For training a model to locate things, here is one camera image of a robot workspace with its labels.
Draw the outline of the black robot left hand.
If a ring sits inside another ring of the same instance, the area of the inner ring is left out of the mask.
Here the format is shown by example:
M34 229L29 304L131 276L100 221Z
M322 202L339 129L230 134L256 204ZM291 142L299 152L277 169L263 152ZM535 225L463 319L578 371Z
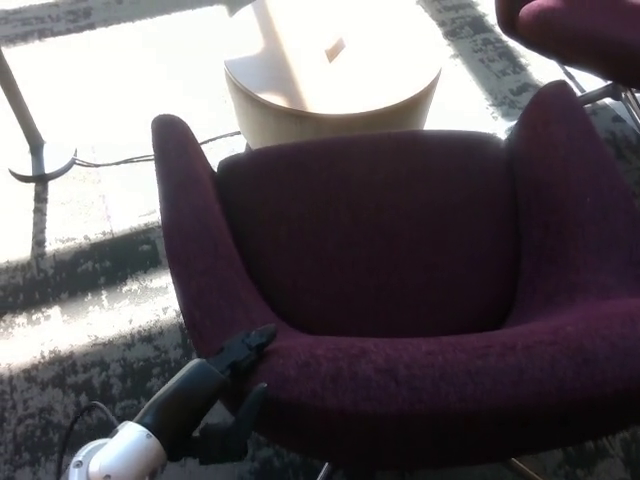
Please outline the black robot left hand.
M266 398L266 384L253 388L233 421L203 424L202 420L233 384L244 380L276 335L274 325L265 325L236 335L210 358L190 361L147 402L134 422L159 440L171 462L194 458L212 465L243 460Z

